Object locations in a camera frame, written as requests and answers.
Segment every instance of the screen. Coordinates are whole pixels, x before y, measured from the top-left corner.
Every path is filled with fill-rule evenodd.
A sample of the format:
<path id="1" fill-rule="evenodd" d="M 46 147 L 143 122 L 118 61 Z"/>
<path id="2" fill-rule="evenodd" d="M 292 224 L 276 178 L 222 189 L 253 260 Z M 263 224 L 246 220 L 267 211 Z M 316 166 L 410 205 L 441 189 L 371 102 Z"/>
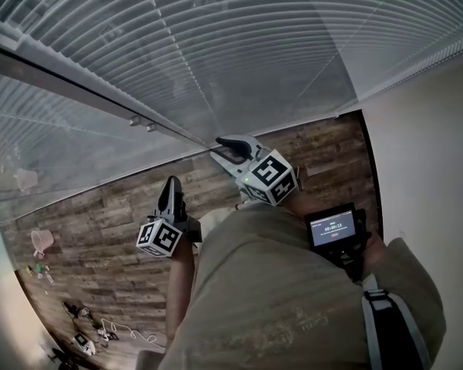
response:
<path id="1" fill-rule="evenodd" d="M 314 245 L 332 243 L 355 235 L 352 211 L 310 222 Z"/>
<path id="2" fill-rule="evenodd" d="M 87 343 L 86 339 L 82 335 L 77 335 L 76 340 L 79 342 L 81 345 L 85 345 Z"/>

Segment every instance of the t-shirt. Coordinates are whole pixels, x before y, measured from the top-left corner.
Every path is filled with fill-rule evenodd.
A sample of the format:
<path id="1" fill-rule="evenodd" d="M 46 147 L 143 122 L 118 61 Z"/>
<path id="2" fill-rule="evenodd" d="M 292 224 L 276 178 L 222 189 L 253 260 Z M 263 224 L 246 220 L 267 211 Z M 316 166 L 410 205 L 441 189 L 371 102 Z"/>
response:
<path id="1" fill-rule="evenodd" d="M 445 322 L 427 272 L 396 239 L 373 273 L 405 300 L 434 361 Z M 236 211 L 202 246 L 191 303 L 159 369 L 370 368 L 362 295 L 309 249 L 303 221 L 281 207 Z"/>

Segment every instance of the person's arm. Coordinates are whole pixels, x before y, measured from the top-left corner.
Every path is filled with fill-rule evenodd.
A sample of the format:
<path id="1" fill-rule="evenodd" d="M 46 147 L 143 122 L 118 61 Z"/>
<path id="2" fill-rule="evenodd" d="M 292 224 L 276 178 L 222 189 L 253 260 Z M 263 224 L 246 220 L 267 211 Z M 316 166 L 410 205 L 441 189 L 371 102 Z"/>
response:
<path id="1" fill-rule="evenodd" d="M 380 238 L 379 234 L 372 234 L 367 240 L 365 251 L 363 252 L 363 275 L 372 273 L 374 266 L 386 254 L 387 246 Z"/>
<path id="2" fill-rule="evenodd" d="M 167 346 L 174 340 L 177 328 L 187 312 L 194 280 L 192 243 L 182 237 L 171 257 L 170 278 L 167 288 Z"/>
<path id="3" fill-rule="evenodd" d="M 329 205 L 317 200 L 314 196 L 295 190 L 281 202 L 281 205 L 298 218 L 318 211 L 327 210 Z"/>

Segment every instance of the sleeve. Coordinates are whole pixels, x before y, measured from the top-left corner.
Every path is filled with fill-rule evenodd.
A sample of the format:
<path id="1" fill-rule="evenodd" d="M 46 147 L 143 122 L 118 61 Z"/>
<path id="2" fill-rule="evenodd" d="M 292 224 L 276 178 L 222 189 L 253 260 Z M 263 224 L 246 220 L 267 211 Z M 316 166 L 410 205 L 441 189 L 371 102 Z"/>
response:
<path id="1" fill-rule="evenodd" d="M 446 332 L 446 321 L 441 296 L 431 276 L 402 238 L 390 242 L 386 254 L 374 265 L 372 272 L 379 288 L 405 301 L 434 363 Z"/>

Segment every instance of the black device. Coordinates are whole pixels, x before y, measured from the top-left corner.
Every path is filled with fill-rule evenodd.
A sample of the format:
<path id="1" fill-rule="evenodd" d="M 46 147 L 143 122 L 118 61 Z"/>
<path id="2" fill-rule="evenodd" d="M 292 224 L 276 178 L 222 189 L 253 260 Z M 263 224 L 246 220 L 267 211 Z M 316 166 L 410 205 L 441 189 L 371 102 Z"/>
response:
<path id="1" fill-rule="evenodd" d="M 69 303 L 67 303 L 66 301 L 62 301 L 62 304 L 64 306 L 64 308 L 74 316 L 74 318 L 77 318 L 77 316 L 79 315 L 79 309 L 75 306 L 75 305 L 70 305 Z"/>
<path id="2" fill-rule="evenodd" d="M 305 216 L 310 249 L 343 268 L 350 278 L 362 277 L 367 239 L 365 210 L 355 210 L 355 204 L 323 210 Z"/>

